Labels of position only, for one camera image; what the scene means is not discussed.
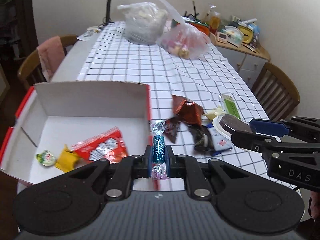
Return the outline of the person right hand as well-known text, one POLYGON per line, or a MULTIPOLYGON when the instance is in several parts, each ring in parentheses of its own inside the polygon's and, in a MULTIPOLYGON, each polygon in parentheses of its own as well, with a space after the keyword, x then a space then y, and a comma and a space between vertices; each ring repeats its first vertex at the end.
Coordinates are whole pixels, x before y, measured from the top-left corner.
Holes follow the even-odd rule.
POLYGON ((319 217, 319 195, 312 195, 309 199, 308 214, 313 220, 319 217))

